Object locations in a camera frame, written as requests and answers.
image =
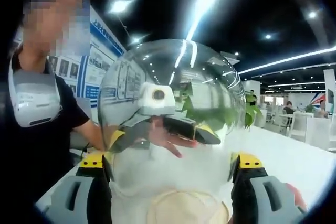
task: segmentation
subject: seated person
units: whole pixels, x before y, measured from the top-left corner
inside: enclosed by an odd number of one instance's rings
[[[291,101],[288,101],[286,103],[286,106],[284,107],[284,110],[286,112],[287,115],[293,115],[294,114],[294,110],[293,110],[293,107],[292,107],[292,102]],[[289,127],[293,122],[293,118],[288,118],[287,119],[287,124],[286,124],[286,127]]]
[[[320,110],[318,111],[317,115],[319,118],[328,118],[328,112],[325,111],[326,102],[324,100],[320,101]]]

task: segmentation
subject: yellow label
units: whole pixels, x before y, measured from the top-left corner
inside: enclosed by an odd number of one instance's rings
[[[86,158],[84,158],[80,163],[81,168],[103,168],[102,163],[102,152],[90,153]]]
[[[240,153],[240,168],[263,168],[261,161],[249,153]]]

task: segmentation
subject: gray plastic casing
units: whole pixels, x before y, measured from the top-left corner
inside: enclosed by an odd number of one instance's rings
[[[258,206],[258,224],[299,223],[304,211],[295,205],[295,195],[274,176],[250,179]],[[266,187],[271,188],[271,197],[277,209],[272,210]]]
[[[56,224],[88,224],[87,202],[92,182],[92,177],[66,177],[51,196],[51,206],[45,213],[49,220]],[[74,209],[70,210],[67,206],[78,185]]]

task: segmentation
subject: white chair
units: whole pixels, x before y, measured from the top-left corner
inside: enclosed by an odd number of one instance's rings
[[[281,133],[283,129],[287,128],[287,117],[280,116],[284,114],[286,114],[284,110],[278,110],[274,115],[274,123],[279,126],[278,133]]]
[[[260,128],[264,128],[266,124],[267,110],[261,109],[260,111],[261,111],[261,115],[256,114],[254,125]]]
[[[294,112],[288,136],[304,142],[306,137],[307,118],[313,117],[313,113]]]
[[[330,126],[330,151],[336,151],[336,113],[333,113]]]
[[[307,117],[305,142],[327,151],[330,145],[330,125],[329,119]]]

